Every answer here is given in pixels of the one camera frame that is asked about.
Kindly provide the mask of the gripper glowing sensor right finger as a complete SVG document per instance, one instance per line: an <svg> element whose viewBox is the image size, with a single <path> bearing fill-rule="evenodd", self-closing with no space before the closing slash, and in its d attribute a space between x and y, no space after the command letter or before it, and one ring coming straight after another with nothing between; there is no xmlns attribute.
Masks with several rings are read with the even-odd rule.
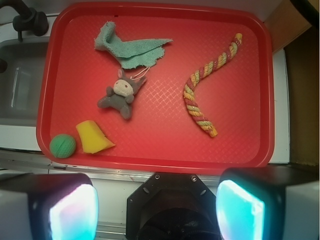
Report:
<svg viewBox="0 0 320 240"><path fill-rule="evenodd" d="M319 170L228 168L217 187L216 215L224 240L318 240Z"/></svg>

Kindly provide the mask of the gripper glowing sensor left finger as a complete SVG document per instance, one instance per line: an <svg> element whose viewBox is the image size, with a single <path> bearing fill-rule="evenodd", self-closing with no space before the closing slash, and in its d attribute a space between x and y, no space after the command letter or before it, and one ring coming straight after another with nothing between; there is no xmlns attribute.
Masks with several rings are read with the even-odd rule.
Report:
<svg viewBox="0 0 320 240"><path fill-rule="evenodd" d="M2 240L93 240L98 193L84 173L0 176Z"/></svg>

